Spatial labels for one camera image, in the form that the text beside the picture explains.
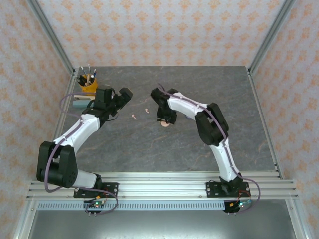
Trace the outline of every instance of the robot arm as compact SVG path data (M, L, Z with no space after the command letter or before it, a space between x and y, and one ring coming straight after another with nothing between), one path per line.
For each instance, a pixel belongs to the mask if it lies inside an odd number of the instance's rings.
M207 192L207 196L238 197L239 191L247 188L248 183L243 182L233 161L228 143L228 124L219 106L215 103L207 105L193 101L175 89L164 93L156 88L152 91L151 97L159 106L158 121L174 124L177 118L176 111L185 114L196 121L201 140L213 151L220 172L220 182L214 182L213 185L207 186L211 190ZM220 131L206 110L216 118L223 132Z
M48 159L56 145L64 139L53 156L53 158L59 158L59 162L50 164L48 183L65 188L101 189L103 184L101 176L78 170L75 155L88 137L108 121L110 115L115 116L117 110L121 109L133 95L127 88L122 88L120 93L120 95L115 94L111 87L97 88L94 106L83 111L82 119L53 142L45 141L41 144L36 173L39 181L44 182ZM80 128L72 134L79 124L81 124Z
M208 138L209 136L205 135L207 133L207 131L205 131L206 125L204 122L207 123L208 118L207 118L205 112L203 112L204 110L195 106L194 104L191 104L188 101L181 100L181 98L182 99L189 99L189 100L190 100L190 98L185 97L180 92L174 93L173 95L178 96L179 98L170 97L167 100L169 108L172 109L173 111L179 111L179 112L183 113L184 115L188 116L189 118L192 118L193 120L196 121L197 126L198 126L199 135L200 136L202 135L201 137L203 137L202 138L203 141L206 144L208 144L210 149L213 151L213 154L214 154L215 159L216 159L217 164L218 164L220 177L227 182L234 180L237 177L237 175L232 170L230 162L228 160L227 153L226 153L226 148L229 149L228 138L226 139L224 144L222 144L222 143L217 144L217 142L208 142L209 139L205 140L204 138L205 137ZM203 106L204 108L209 109L209 106L207 104L199 103L196 101L193 101L193 102L196 103L197 105L200 105L200 106ZM214 104L214 105L216 108L215 111L219 111L219 113L221 114L218 105L216 105L216 104ZM235 171L237 173L239 173L239 170L237 169L237 167L235 166L235 163L233 161L233 157L230 153L230 150L228 150L228 152L230 155L230 160L232 162L232 165L234 165Z

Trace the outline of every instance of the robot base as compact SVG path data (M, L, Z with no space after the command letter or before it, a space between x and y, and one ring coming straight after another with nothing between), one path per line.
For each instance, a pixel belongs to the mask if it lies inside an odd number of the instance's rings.
M109 191L113 193L115 196L118 196L119 191L119 183L102 183L102 186L99 187L101 190ZM101 195L101 192L88 191L84 189L74 190L74 198L95 198L98 195ZM106 194L108 198L114 198L113 196Z
M206 182L206 194L208 198L246 198L250 197L250 189L247 182L241 182L239 187L234 190L226 193L222 187L223 183L209 181Z

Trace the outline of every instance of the vent grille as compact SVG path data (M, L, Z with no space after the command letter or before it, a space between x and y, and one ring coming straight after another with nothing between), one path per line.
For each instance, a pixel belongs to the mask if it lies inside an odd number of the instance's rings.
M115 202L107 202L90 211L108 210L115 206ZM40 201L39 211L80 211L85 204L79 201ZM122 201L116 210L120 211L178 211L178 210L224 210L224 201Z

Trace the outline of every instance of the marble tabletop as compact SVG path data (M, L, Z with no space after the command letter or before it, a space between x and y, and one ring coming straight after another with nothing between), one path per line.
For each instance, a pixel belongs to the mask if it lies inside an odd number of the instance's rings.
M133 98L79 149L78 168L86 171L218 171L210 148L199 138L196 123L177 113L175 125L162 127L150 93L163 84L201 103L219 105L229 125L229 143L241 171L274 170L257 105L242 66L92 67L99 86L127 87ZM76 85L74 92L80 91ZM69 112L81 114L72 107ZM67 116L63 132L76 119Z

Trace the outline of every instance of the orange floral wallpaper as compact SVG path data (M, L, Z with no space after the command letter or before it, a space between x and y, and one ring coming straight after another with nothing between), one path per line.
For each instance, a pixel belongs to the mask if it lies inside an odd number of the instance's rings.
M254 75L275 148L287 178L319 235L319 8L297 0Z
M75 67L245 65L284 0L39 0Z
M26 0L0 1L0 238L13 238L69 74Z

